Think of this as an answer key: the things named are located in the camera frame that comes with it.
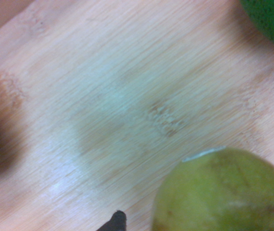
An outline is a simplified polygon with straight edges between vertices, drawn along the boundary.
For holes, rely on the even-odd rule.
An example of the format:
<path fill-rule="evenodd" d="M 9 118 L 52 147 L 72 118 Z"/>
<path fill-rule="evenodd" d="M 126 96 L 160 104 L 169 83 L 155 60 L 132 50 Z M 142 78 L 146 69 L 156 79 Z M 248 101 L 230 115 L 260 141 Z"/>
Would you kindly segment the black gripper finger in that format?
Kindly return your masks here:
<path fill-rule="evenodd" d="M 121 210 L 113 213 L 109 221 L 104 223 L 97 231 L 126 231 L 126 214 Z"/>

